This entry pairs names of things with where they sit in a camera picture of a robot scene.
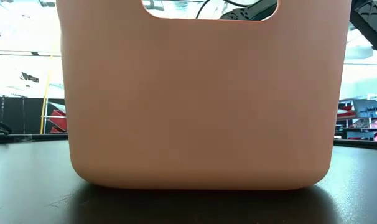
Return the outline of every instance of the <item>table surface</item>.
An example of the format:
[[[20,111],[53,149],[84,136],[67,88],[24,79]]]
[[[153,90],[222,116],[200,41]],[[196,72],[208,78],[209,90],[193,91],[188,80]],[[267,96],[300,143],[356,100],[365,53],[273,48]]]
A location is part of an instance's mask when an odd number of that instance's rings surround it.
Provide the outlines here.
[[[327,176],[293,191],[121,190],[88,184],[68,142],[0,145],[3,223],[377,223],[377,151],[335,147]]]

